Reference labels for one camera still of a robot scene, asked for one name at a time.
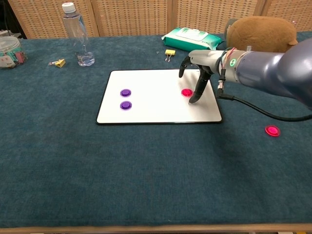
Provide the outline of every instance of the plastic water bottle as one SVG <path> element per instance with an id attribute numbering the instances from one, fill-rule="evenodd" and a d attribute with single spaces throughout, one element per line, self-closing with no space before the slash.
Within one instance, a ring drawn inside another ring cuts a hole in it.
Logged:
<path id="1" fill-rule="evenodd" d="M 88 35 L 82 15 L 76 11 L 75 5 L 72 2 L 62 4 L 65 13 L 63 22 L 74 47 L 78 64 L 80 66 L 91 66 L 94 62 L 94 55 L 90 50 Z"/>

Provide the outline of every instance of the purple disc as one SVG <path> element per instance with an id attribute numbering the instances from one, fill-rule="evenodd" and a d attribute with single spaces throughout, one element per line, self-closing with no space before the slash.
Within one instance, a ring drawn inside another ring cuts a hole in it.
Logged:
<path id="1" fill-rule="evenodd" d="M 123 97 L 130 96 L 130 94 L 131 94 L 130 89 L 123 89 L 123 90 L 120 92 L 120 95 L 122 95 Z"/>
<path id="2" fill-rule="evenodd" d="M 132 104 L 129 101 L 123 101 L 120 104 L 120 108 L 123 109 L 123 110 L 129 110 L 131 107 L 132 107 Z"/>

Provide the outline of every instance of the green wipes package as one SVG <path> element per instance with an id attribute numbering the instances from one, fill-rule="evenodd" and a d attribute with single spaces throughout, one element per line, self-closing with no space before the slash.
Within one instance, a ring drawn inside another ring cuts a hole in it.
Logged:
<path id="1" fill-rule="evenodd" d="M 222 39 L 196 29 L 175 28 L 161 38 L 165 45 L 177 49 L 192 50 L 216 50 Z"/>

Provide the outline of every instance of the wooden table edge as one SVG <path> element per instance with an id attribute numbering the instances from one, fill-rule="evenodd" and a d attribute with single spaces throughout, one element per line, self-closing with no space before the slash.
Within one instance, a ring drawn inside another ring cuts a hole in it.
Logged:
<path id="1" fill-rule="evenodd" d="M 217 232 L 312 232 L 312 223 L 0 228 L 0 233 L 2 234 L 205 233 L 205 232 L 212 232 L 212 233 L 217 233 Z"/>

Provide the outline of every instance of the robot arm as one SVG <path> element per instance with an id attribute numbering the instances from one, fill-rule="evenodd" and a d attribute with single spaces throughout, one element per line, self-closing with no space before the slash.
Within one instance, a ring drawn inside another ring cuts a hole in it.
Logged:
<path id="1" fill-rule="evenodd" d="M 233 50 L 223 67 L 223 51 L 194 50 L 180 66 L 179 77 L 185 68 L 194 64 L 200 77 L 190 103 L 198 101 L 212 74 L 219 74 L 219 89 L 224 81 L 270 93 L 294 98 L 312 110 L 312 39 L 292 47 L 286 53 L 268 53 Z"/>

